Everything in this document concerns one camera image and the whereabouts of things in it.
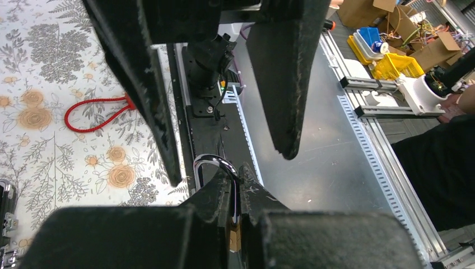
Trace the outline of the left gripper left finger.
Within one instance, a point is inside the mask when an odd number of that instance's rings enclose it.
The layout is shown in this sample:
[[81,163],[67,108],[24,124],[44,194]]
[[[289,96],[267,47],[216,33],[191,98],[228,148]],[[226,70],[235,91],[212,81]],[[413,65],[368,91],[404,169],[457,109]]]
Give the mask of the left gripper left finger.
[[230,178],[218,172],[178,206],[64,207],[20,268],[226,268]]

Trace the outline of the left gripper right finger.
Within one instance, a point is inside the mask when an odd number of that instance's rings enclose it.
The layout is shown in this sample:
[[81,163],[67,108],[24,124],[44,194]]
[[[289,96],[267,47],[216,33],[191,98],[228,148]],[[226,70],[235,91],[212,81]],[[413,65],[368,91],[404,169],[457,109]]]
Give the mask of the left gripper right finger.
[[380,213],[293,211],[239,169],[245,268],[422,268],[409,234]]

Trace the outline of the red cable lock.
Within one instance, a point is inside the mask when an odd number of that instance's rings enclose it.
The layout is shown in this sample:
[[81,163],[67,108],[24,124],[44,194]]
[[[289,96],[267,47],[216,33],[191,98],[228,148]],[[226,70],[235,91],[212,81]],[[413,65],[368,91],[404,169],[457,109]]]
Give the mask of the red cable lock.
[[[109,118],[105,119],[101,113],[104,111],[104,104],[105,103],[123,103],[123,106],[113,113]],[[72,121],[70,120],[70,116],[73,114],[75,110],[77,110],[81,106],[86,106],[86,109],[83,111],[83,115],[88,118],[93,116],[99,116],[99,120],[96,122],[95,126],[90,126],[89,128],[77,128],[72,125]],[[85,99],[80,101],[67,109],[64,114],[64,124],[66,127],[75,133],[92,133],[101,130],[110,122],[114,121],[117,117],[119,117],[122,113],[128,110],[136,110],[136,106],[133,103],[132,99],[128,94],[124,94],[121,97],[115,98],[94,98],[94,99]]]

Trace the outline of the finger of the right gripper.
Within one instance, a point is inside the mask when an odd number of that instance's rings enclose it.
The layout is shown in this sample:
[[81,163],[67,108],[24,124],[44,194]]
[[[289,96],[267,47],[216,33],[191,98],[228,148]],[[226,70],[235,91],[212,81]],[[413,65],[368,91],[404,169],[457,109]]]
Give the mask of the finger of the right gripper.
[[264,1],[246,47],[274,148],[296,157],[329,1]]
[[157,1],[84,1],[105,53],[122,88],[143,116],[155,139],[170,184],[181,182],[179,154],[167,90],[149,21],[159,18]]

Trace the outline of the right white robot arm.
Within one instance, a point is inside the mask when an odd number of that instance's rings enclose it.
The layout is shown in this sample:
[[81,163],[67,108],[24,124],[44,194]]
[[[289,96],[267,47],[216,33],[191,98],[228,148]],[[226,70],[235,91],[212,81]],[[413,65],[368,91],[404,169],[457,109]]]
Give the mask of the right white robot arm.
[[181,182],[167,91],[155,44],[187,43],[195,73],[211,88],[235,43],[221,24],[251,25],[246,46],[274,148],[298,154],[313,59],[329,1],[84,1],[106,62],[156,141],[171,185]]

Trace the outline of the small brass padlock astronaut keychain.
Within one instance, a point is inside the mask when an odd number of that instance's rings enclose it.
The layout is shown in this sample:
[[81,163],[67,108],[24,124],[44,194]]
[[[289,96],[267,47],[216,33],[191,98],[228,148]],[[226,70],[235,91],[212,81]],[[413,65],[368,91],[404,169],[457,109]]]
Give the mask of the small brass padlock astronaut keychain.
[[201,172],[201,166],[203,164],[212,164],[221,170],[230,178],[231,191],[230,198],[230,216],[231,216],[231,228],[230,228],[230,252],[237,253],[241,251],[241,235],[239,228],[240,213],[238,212],[238,171],[232,165],[232,163],[223,157],[215,154],[201,154],[198,155],[193,161],[193,175],[195,180],[195,192],[205,186],[203,174]]

